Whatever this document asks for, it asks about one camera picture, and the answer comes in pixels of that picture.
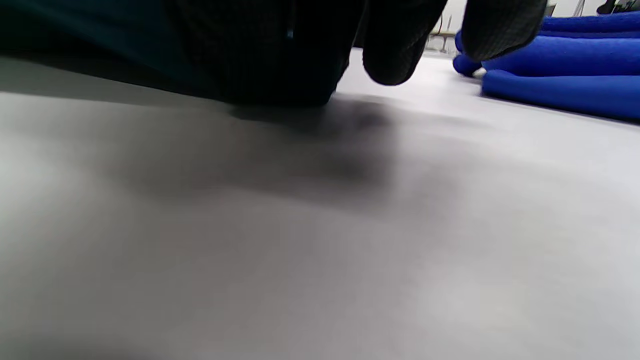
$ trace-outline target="blue fabric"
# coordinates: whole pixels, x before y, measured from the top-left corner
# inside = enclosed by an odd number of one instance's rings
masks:
[[[640,12],[603,16],[545,17],[543,31],[564,33],[621,33],[640,31]]]
[[[640,75],[640,39],[536,37],[523,49],[483,62],[519,76]]]
[[[456,41],[456,49],[462,53],[464,51],[464,48],[462,47],[462,32],[459,31],[454,39]]]
[[[465,76],[484,67],[487,95],[640,120],[639,35],[640,12],[545,18],[527,47],[482,64],[461,54],[453,65]]]
[[[509,100],[618,119],[640,119],[640,76],[526,78],[491,70],[484,75],[482,90]]]
[[[472,77],[481,67],[482,64],[471,60],[471,58],[465,54],[460,54],[453,59],[453,68],[464,76]]]

